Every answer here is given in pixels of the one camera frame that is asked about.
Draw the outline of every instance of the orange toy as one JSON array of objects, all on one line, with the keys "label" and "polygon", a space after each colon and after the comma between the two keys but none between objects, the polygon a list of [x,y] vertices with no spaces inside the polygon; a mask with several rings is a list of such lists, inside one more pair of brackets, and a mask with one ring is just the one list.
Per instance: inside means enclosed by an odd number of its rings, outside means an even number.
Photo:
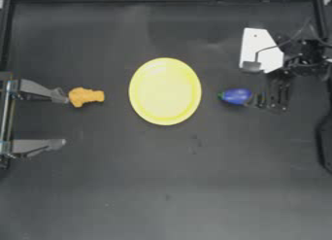
[{"label": "orange toy", "polygon": [[105,94],[102,90],[85,89],[82,87],[73,88],[69,92],[69,100],[76,108],[84,103],[104,102]]}]

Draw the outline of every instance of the black surface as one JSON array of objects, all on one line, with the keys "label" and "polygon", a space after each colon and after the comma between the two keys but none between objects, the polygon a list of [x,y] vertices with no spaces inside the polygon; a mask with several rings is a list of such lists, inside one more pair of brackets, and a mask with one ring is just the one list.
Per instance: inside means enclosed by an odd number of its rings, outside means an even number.
[{"label": "black surface", "polygon": [[[68,145],[14,161],[0,238],[328,239],[332,177],[313,139],[325,85],[297,79],[281,116],[216,100],[226,88],[261,88],[237,69],[244,26],[290,34],[309,12],[308,4],[20,4],[9,69],[49,87],[102,89],[106,101],[80,110],[20,104],[17,137],[64,136]],[[126,97],[137,67],[164,56],[202,85],[194,116],[170,127],[142,121]]]}]

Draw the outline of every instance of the black table surface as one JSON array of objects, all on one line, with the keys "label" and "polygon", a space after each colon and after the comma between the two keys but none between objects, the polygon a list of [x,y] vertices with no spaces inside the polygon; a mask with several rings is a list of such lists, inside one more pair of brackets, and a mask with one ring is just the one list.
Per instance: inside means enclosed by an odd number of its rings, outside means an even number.
[{"label": "black table surface", "polygon": [[[332,177],[317,164],[314,128],[325,85],[298,78],[282,115],[226,107],[218,91],[261,90],[238,71],[242,28],[292,34],[308,4],[20,3],[8,69],[69,91],[102,89],[81,109],[20,103],[17,138],[66,138],[65,147],[13,161],[0,181],[4,240],[329,239]],[[174,57],[194,69],[193,117],[156,126],[134,114],[137,67]]]}]

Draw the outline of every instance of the metal clamp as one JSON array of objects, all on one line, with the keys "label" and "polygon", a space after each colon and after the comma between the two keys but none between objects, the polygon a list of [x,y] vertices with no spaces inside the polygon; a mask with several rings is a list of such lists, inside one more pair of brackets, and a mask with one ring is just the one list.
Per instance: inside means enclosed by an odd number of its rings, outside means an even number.
[{"label": "metal clamp", "polygon": [[53,103],[69,103],[64,91],[60,88],[48,89],[29,80],[13,80],[8,82],[6,92],[13,98],[28,101],[52,101]]},{"label": "metal clamp", "polygon": [[65,143],[65,139],[13,140],[0,142],[0,154],[8,158],[32,157],[42,152],[58,150]]}]

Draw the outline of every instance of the black frame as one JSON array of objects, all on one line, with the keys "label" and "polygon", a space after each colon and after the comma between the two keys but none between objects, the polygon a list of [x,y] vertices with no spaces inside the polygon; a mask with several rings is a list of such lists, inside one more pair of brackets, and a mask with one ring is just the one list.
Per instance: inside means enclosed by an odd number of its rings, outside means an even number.
[{"label": "black frame", "polygon": [[[26,2],[33,3],[37,1],[46,1],[46,2],[114,2],[114,3],[200,3],[200,2],[217,2],[217,3],[272,3],[272,2],[289,2],[289,3],[297,3],[297,2],[309,2],[312,3],[313,7],[313,18],[314,18],[314,24],[316,24],[316,31],[318,34],[318,37],[328,41],[328,25],[325,21],[325,13],[324,13],[324,2],[322,0],[2,0],[2,9],[1,9],[1,25],[0,25],[0,71],[5,71],[6,64],[8,64],[8,54],[9,54],[9,45],[10,45],[10,28],[12,28],[12,19],[13,19],[13,11],[16,7],[17,2]],[[326,82],[326,88],[330,92],[329,95],[329,103],[332,105],[332,81],[330,79]],[[0,108],[0,115],[2,115],[4,108]],[[9,115],[9,120],[12,121],[13,112]],[[6,134],[6,139],[1,139],[2,141],[9,141],[13,137],[12,135],[12,126],[8,123],[6,132],[10,132]],[[318,148],[321,148],[321,141],[318,140],[320,137],[317,136],[317,145]]]}]

